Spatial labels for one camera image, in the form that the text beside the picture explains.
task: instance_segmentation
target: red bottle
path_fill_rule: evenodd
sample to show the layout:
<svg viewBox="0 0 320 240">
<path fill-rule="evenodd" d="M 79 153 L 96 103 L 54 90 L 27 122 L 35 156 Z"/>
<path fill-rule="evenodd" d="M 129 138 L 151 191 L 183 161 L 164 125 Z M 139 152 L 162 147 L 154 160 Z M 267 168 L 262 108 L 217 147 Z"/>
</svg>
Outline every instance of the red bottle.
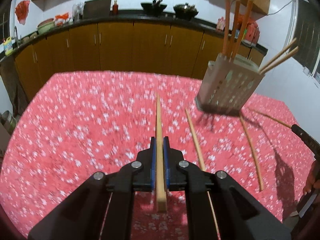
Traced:
<svg viewBox="0 0 320 240">
<path fill-rule="evenodd" d="M 117 0 L 115 0 L 115 4 L 112 6 L 112 15 L 118 14 L 119 5 L 117 4 Z"/>
</svg>

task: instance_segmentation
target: window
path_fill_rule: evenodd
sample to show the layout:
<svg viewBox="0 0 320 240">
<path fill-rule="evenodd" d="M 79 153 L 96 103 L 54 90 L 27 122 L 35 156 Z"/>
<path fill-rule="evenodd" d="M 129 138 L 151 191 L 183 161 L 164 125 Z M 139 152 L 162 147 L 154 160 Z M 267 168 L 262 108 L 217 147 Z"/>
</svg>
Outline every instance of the window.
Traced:
<svg viewBox="0 0 320 240">
<path fill-rule="evenodd" d="M 9 15 L 10 7 L 4 12 L 0 13 L 0 44 L 3 42 L 3 39 L 6 39 L 10 36 Z"/>
<path fill-rule="evenodd" d="M 320 83 L 320 17 L 308 0 L 293 0 L 287 40 L 294 38 L 297 38 L 299 51 L 293 58 L 303 66 L 306 74 Z"/>
</svg>

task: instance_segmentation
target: red cloth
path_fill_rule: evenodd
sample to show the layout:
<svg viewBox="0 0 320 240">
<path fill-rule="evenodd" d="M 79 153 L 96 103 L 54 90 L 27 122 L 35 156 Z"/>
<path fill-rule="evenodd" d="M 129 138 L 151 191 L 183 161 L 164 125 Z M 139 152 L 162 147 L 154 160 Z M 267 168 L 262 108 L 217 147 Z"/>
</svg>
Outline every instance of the red cloth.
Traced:
<svg viewBox="0 0 320 240">
<path fill-rule="evenodd" d="M 29 13 L 29 0 L 21 1 L 16 7 L 16 15 L 20 24 L 25 25 Z"/>
<path fill-rule="evenodd" d="M 207 171 L 225 170 L 278 219 L 301 196 L 313 161 L 290 129 L 244 107 L 265 190 L 238 118 L 207 115 L 194 98 L 201 81 L 145 73 L 55 74 L 21 117 L 0 176 L 0 203 L 27 236 L 30 229 L 96 171 L 111 173 L 135 160 L 155 135 L 156 94 L 163 136 L 197 163 L 185 107 L 189 109 Z M 252 95 L 246 106 L 296 123 L 283 102 Z M 156 214 L 151 193 L 137 193 L 132 239 L 188 239 L 185 196 L 168 194 L 168 212 Z"/>
</svg>

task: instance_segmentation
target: blue gripper pad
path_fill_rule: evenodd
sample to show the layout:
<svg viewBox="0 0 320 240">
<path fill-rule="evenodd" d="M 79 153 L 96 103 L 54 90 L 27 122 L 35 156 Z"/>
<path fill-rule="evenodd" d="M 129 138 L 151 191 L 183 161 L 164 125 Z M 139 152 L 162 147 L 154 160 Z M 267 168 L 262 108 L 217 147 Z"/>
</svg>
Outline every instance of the blue gripper pad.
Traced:
<svg viewBox="0 0 320 240">
<path fill-rule="evenodd" d="M 153 144 L 152 151 L 152 165 L 151 165 L 151 189 L 154 190 L 156 186 L 156 139 Z"/>
<path fill-rule="evenodd" d="M 163 160 L 164 160 L 164 182 L 165 189 L 170 186 L 169 160 L 168 160 L 168 139 L 163 138 Z"/>
</svg>

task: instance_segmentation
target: black countertop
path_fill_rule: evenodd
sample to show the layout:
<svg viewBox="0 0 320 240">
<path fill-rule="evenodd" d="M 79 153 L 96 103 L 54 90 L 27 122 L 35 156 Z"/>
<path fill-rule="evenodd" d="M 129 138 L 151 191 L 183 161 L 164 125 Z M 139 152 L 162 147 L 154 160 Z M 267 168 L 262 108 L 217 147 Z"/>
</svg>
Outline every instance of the black countertop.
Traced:
<svg viewBox="0 0 320 240">
<path fill-rule="evenodd" d="M 48 32 L 38 35 L 36 38 L 31 39 L 30 41 L 23 43 L 18 48 L 16 48 L 12 54 L 9 56 L 5 56 L 4 52 L 0 53 L 0 62 L 4 61 L 7 57 L 16 57 L 25 47 L 27 47 L 30 44 L 37 43 L 39 40 L 46 36 L 50 36 L 71 28 L 75 28 L 81 25 L 87 25 L 87 24 L 96 24 L 100 22 L 122 22 L 122 21 L 148 21 L 148 22 L 154 22 L 154 23 L 163 23 L 163 24 L 171 24 L 176 26 L 182 26 L 185 28 L 193 29 L 193 30 L 199 30 L 204 31 L 205 33 L 211 34 L 211 35 L 220 35 L 223 36 L 224 32 L 220 32 L 216 30 L 217 25 L 212 22 L 208 22 L 199 18 L 193 18 L 191 21 L 177 19 L 174 17 L 174 13 L 170 12 L 163 12 L 161 16 L 159 17 L 153 17 L 153 16 L 147 16 L 143 13 L 143 10 L 119 10 L 118 15 L 111 15 L 109 17 L 103 17 L 103 18 L 94 18 L 94 19 L 82 19 L 78 22 L 73 23 L 67 23 L 59 27 L 54 27 Z M 266 55 L 268 52 L 268 49 L 265 47 L 257 44 L 256 46 L 248 46 L 246 43 L 242 42 L 242 44 L 246 47 L 252 47 L 258 50 L 263 55 Z"/>
</svg>

